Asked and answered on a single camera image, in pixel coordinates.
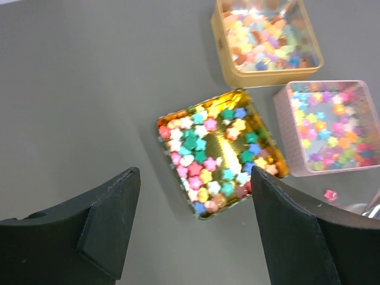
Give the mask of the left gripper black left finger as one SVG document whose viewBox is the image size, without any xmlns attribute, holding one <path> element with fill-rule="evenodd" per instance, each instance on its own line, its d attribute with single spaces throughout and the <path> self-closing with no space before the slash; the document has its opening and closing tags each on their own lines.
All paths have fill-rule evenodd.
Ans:
<svg viewBox="0 0 380 285">
<path fill-rule="evenodd" d="M 131 167 L 23 219 L 1 221 L 2 284 L 115 284 L 122 277 L 140 193 Z"/>
</svg>

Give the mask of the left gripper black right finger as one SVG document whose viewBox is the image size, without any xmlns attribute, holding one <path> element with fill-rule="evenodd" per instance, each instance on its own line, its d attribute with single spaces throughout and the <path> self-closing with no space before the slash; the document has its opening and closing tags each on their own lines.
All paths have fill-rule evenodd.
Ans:
<svg viewBox="0 0 380 285">
<path fill-rule="evenodd" d="M 379 220 L 295 189 L 260 167 L 252 199 L 271 284 L 379 284 Z"/>
</svg>

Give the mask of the gold tin of star candies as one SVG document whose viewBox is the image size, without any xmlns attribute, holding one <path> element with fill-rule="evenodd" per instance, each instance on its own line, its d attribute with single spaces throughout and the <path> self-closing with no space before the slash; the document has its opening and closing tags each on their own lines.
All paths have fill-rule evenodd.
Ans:
<svg viewBox="0 0 380 285">
<path fill-rule="evenodd" d="M 235 89 L 158 118 L 158 141 L 194 217 L 207 220 L 252 195 L 257 166 L 290 169 L 249 93 Z"/>
</svg>

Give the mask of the gold tin of pastel gummies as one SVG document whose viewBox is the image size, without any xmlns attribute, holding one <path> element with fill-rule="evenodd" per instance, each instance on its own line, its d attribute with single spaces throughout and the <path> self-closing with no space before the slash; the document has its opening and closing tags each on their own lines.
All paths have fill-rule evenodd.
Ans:
<svg viewBox="0 0 380 285">
<path fill-rule="evenodd" d="M 216 1 L 211 28 L 232 88 L 305 80 L 324 64 L 303 1 Z"/>
</svg>

